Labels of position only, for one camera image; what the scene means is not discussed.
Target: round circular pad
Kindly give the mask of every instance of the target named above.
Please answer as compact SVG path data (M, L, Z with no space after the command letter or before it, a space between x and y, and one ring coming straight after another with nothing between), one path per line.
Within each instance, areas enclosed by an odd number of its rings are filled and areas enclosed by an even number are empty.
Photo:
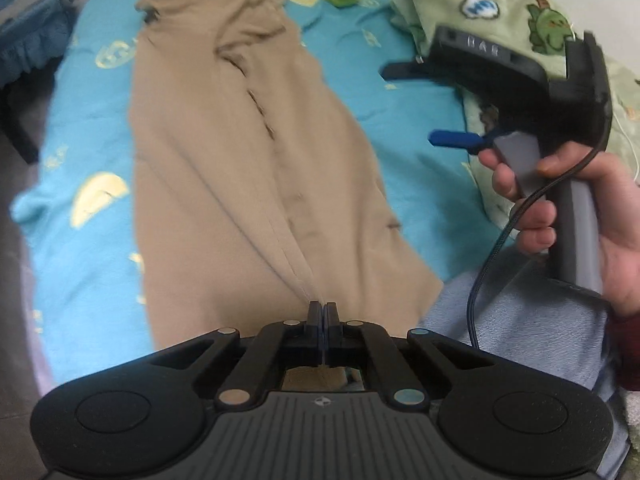
M510 430L544 434L560 428L568 413L555 397L538 392L514 392L495 401L494 415Z
M97 433L122 433L135 428L149 416L151 404L132 392L102 392L80 403L78 422Z
M398 390L394 394L394 399L400 404L406 406L416 406L421 402L424 402L424 393L413 388L405 388L404 390Z
M123 365L56 388L31 415L47 463L73 477L132 478L189 449L205 428L181 370Z
M224 402L229 406L238 406L251 399L251 395L249 394L249 392L246 392L244 390L232 389L225 390L224 392L219 394L218 399L220 400L220 402Z

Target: bed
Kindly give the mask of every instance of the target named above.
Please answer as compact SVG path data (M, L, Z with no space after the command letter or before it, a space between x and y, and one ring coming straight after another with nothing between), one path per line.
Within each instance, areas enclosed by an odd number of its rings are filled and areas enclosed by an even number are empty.
M43 390L154 350L132 220L127 111L143 21L136 1L89 0L84 7L56 74L38 182L12 209L36 276ZM484 214L465 153L427 142L435 128L465 127L456 91L428 81L390 84L378 75L386 62L415 52L411 38L390 24L387 1L336 9L322 0L288 0L286 11L372 143L404 236L448 280L477 266L498 230ZM105 196L99 183L114 178L119 191ZM74 218L82 215L90 220L78 228Z

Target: blue chair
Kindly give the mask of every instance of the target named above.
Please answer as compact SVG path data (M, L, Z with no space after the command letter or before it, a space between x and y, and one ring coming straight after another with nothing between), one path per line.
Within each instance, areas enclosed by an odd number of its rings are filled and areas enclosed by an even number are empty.
M0 0L0 14L14 10L21 1ZM38 149L12 113L10 85L65 53L76 20L74 3L34 0L0 23L0 131L28 164L37 162Z

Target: beige cloth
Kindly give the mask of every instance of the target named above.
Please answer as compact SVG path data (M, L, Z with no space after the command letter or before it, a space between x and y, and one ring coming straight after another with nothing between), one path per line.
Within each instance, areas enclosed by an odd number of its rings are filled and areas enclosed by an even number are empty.
M156 346L305 319L404 336L441 283L400 234L374 153L284 0L140 0L130 121Z

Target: hand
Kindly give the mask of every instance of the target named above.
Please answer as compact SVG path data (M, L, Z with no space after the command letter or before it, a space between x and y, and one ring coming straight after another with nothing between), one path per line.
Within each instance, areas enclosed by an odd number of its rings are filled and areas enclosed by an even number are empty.
M540 160L538 171L546 178L559 176L589 150L576 142L565 143L554 155ZM494 170L496 193L515 201L518 191L513 171L498 160L494 150L483 150L479 159ZM622 161L611 153L596 155L577 176L591 182L598 207L603 297L619 317L640 314L640 188ZM551 247L556 241L556 231L551 227L555 219L552 202L536 202L516 226L520 229L517 247L528 254Z

